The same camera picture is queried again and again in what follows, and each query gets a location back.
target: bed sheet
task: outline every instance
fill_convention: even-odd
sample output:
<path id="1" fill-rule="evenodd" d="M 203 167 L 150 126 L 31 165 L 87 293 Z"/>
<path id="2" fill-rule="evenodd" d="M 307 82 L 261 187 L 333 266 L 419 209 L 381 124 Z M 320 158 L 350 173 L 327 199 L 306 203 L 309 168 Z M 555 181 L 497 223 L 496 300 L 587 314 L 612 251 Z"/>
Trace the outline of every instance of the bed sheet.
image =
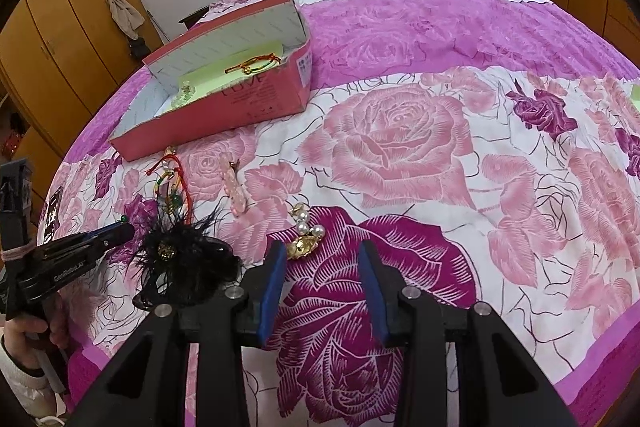
<path id="1" fill-rule="evenodd" d="M 220 0 L 203 20 L 257 1 Z M 295 1 L 313 39 L 307 110 L 177 151 L 197 216 L 222 196 L 217 156 L 239 160 L 250 207 L 234 218 L 226 202 L 216 234 L 246 266 L 293 237 L 299 201 L 327 229 L 289 263 L 267 349 L 243 350 L 252 425 L 392 423 L 401 353 L 373 341 L 356 272 L 370 238 L 442 301 L 489 302 L 593 426 L 640 365 L 638 69 L 546 0 Z M 143 68 L 100 110 L 51 186 L 56 237 L 122 214 L 136 227 L 63 291 L 76 400 L 145 316 L 130 261 L 157 211 L 145 171 L 160 155 L 128 163 L 107 138 L 149 79 Z M 452 425 L 456 386 L 452 371 Z"/>

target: blue gripper pad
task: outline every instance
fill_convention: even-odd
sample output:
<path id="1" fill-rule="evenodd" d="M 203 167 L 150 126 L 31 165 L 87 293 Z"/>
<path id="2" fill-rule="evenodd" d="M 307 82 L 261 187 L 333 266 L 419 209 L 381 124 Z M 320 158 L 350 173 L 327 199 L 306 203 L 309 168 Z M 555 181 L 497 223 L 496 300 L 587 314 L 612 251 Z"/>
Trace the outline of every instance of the blue gripper pad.
<path id="1" fill-rule="evenodd" d="M 278 313 L 280 293 L 282 292 L 284 274 L 287 269 L 287 248 L 284 243 L 280 243 L 279 248 L 271 251 L 270 255 L 273 255 L 275 259 L 273 261 L 270 260 L 270 263 L 273 263 L 273 268 L 271 269 L 267 287 L 260 300 L 260 324 L 256 332 L 261 346 L 264 346 L 271 336 L 276 314 Z"/>
<path id="2" fill-rule="evenodd" d="M 371 243 L 367 244 L 363 241 L 358 248 L 358 273 L 371 317 L 373 335 L 383 346 L 386 346 L 389 341 L 389 328 L 386 321 L 385 299 L 372 265 L 376 262 L 380 263 L 380 258 L 375 252 L 375 247 Z"/>

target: black feather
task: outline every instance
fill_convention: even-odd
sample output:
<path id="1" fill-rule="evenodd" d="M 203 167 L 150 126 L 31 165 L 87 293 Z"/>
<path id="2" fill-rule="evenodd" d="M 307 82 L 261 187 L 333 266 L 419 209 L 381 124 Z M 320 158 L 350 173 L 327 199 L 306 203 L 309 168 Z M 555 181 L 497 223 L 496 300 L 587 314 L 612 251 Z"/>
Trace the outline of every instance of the black feather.
<path id="1" fill-rule="evenodd" d="M 134 257 L 145 272 L 142 290 L 133 302 L 144 310 L 161 303 L 200 304 L 222 283 L 235 281 L 241 265 L 231 245 L 207 235 L 216 222 L 217 209 L 191 224 L 183 212 L 165 210 L 159 209 Z"/>

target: metal bolt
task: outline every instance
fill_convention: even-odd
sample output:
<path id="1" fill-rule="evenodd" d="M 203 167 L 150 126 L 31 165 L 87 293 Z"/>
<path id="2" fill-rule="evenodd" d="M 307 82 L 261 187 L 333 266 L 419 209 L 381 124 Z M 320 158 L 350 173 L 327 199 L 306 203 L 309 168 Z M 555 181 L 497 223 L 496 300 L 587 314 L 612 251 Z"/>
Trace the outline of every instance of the metal bolt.
<path id="1" fill-rule="evenodd" d="M 229 286 L 225 290 L 225 297 L 227 299 L 239 299 L 244 295 L 244 290 L 241 286 Z"/>
<path id="2" fill-rule="evenodd" d="M 164 319 L 165 317 L 171 315 L 173 311 L 174 309 L 171 308 L 171 304 L 158 304 L 158 306 L 156 306 L 156 309 L 154 310 L 154 313 L 156 314 L 156 316 Z"/>
<path id="3" fill-rule="evenodd" d="M 492 308 L 486 302 L 480 301 L 474 304 L 474 311 L 481 317 L 486 317 L 487 315 L 491 315 Z"/>
<path id="4" fill-rule="evenodd" d="M 417 299 L 421 293 L 420 288 L 417 286 L 405 286 L 402 288 L 402 295 L 408 299 Z"/>

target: white jacket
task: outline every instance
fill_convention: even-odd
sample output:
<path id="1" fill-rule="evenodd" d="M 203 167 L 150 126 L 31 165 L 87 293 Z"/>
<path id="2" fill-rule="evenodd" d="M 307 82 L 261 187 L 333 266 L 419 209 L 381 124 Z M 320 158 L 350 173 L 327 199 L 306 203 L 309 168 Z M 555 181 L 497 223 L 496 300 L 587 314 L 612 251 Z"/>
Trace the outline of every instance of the white jacket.
<path id="1" fill-rule="evenodd" d="M 47 378 L 32 377 L 22 371 L 6 353 L 2 342 L 0 342 L 0 371 L 30 416 L 45 418 L 56 415 L 56 395 L 49 387 Z"/>

